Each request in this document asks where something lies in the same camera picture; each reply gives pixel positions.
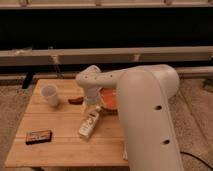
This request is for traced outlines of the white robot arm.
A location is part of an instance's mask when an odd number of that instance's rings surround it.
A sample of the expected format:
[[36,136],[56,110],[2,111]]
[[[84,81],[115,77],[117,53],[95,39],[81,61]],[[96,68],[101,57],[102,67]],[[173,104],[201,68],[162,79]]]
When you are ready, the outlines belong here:
[[179,88],[168,65],[102,72],[92,65],[76,76],[88,104],[100,88],[114,88],[130,171],[184,171],[168,99]]

